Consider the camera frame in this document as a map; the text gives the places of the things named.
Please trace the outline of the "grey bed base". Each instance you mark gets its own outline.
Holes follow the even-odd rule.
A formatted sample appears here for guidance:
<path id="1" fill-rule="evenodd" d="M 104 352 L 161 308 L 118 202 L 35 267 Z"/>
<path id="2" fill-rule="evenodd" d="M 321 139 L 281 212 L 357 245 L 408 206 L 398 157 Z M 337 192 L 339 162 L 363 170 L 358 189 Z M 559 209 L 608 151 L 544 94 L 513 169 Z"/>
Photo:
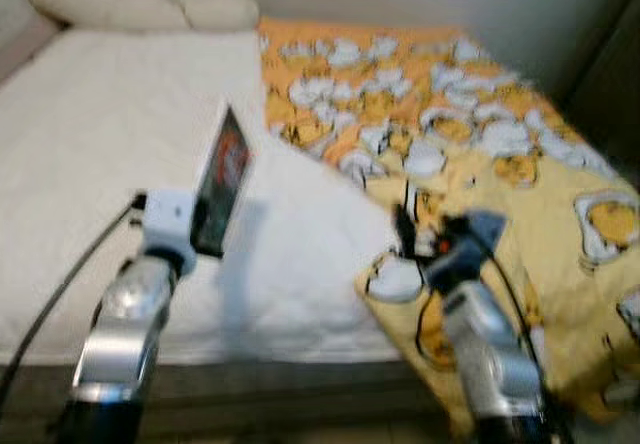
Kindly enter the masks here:
<path id="1" fill-rule="evenodd" d="M 138 438 L 417 422 L 448 432 L 447 413 L 403 362 L 163 365 L 152 375 Z"/>

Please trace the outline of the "yellow orange cartoon blanket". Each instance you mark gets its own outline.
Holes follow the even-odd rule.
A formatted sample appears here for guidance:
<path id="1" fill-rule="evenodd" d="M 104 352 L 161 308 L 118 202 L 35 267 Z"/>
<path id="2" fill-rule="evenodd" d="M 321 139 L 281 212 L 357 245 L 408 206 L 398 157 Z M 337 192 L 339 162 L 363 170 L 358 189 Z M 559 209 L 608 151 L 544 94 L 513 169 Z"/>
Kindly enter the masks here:
<path id="1" fill-rule="evenodd" d="M 547 98 L 465 33 L 262 19 L 259 36 L 271 132 L 390 211 L 429 194 L 453 214 L 509 216 L 595 191 L 639 198 Z"/>

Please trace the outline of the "white quilted mattress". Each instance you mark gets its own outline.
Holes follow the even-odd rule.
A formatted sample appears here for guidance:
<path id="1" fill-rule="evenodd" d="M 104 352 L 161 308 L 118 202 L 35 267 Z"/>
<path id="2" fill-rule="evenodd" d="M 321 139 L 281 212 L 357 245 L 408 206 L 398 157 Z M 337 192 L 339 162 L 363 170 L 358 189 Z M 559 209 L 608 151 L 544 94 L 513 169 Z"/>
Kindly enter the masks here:
<path id="1" fill-rule="evenodd" d="M 147 189 L 191 191 L 230 109 L 252 162 L 220 260 L 175 289 L 165 365 L 380 362 L 356 281 L 387 212 L 266 132 L 259 37 L 69 31 L 0 84 L 0 363 L 78 257 Z"/>

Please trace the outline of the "black book with red cover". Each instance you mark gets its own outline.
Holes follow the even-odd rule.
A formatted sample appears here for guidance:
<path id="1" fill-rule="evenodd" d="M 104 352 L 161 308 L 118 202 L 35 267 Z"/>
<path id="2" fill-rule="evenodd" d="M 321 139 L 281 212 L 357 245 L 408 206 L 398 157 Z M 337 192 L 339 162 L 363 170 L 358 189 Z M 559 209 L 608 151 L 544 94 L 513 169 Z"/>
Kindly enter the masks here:
<path id="1" fill-rule="evenodd" d="M 225 107 L 195 194 L 189 243 L 198 255 L 223 257 L 230 219 L 236 211 L 252 159 L 250 142 L 236 114 Z"/>

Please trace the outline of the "dark grey wardrobe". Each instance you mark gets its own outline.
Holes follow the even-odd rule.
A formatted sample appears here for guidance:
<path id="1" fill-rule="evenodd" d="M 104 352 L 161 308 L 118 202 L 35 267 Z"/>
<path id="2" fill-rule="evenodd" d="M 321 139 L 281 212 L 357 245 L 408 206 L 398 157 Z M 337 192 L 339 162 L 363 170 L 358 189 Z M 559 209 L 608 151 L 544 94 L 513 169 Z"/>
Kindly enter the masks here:
<path id="1" fill-rule="evenodd" d="M 640 164 L 639 18 L 628 0 L 567 102 L 573 127 L 618 168 Z"/>

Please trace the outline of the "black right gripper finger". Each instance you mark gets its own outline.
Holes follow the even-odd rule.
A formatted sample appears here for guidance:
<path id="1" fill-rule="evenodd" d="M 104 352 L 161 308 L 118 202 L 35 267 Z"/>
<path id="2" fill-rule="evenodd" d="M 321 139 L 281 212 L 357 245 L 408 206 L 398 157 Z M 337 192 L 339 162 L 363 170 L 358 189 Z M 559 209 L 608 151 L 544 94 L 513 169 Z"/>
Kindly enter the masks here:
<path id="1" fill-rule="evenodd" d="M 417 228 L 410 212 L 403 205 L 393 212 L 394 229 L 399 240 L 401 255 L 416 255 Z"/>

